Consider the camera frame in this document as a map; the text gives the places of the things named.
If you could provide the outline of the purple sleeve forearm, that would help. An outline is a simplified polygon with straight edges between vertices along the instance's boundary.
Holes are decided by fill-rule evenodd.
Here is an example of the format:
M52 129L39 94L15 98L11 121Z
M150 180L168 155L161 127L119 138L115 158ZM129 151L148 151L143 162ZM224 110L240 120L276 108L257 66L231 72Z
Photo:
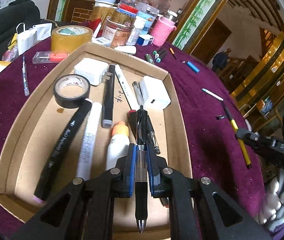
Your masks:
M277 226L274 232L270 231L269 235L273 240L281 240L281 238L284 236L284 224Z

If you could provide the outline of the white gloved right hand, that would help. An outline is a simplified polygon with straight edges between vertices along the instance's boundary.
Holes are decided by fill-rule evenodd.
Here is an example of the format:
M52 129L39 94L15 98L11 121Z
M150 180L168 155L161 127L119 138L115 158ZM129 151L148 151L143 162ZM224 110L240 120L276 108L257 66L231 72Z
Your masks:
M279 175L266 187L256 221L272 233L284 225L284 169L280 169Z

